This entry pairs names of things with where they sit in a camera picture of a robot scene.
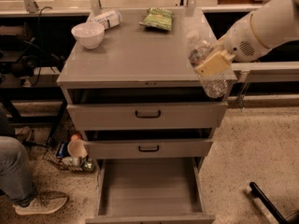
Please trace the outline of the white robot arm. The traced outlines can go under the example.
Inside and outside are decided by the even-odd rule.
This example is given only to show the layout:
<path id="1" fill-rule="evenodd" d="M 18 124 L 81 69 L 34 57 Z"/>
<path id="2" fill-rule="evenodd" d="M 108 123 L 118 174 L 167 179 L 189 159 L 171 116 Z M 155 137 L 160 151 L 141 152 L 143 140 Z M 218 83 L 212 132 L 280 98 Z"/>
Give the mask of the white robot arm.
<path id="1" fill-rule="evenodd" d="M 299 0 L 271 0 L 236 21 L 192 66 L 200 76 L 214 76 L 229 69 L 232 61 L 249 63 L 298 39 Z"/>

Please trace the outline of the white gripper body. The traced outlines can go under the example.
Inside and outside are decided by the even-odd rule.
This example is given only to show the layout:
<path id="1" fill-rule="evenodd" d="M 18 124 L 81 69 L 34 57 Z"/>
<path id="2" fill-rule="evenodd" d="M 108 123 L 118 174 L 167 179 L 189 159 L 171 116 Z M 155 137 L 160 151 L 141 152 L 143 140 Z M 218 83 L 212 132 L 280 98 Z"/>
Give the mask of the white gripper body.
<path id="1" fill-rule="evenodd" d="M 229 53 L 234 54 L 237 62 L 252 62 L 270 51 L 255 34 L 252 17 L 252 14 L 248 14 L 235 22 L 224 36 L 223 45 Z"/>

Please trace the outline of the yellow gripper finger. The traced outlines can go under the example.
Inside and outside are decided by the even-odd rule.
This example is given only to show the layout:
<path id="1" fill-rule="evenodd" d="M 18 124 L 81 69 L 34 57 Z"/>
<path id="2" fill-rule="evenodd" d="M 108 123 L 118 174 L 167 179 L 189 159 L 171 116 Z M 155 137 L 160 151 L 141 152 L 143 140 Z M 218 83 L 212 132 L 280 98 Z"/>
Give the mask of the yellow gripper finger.
<path id="1" fill-rule="evenodd" d="M 231 67 L 234 57 L 234 54 L 227 50 L 216 51 L 196 67 L 195 72 L 204 77 L 217 75 Z"/>

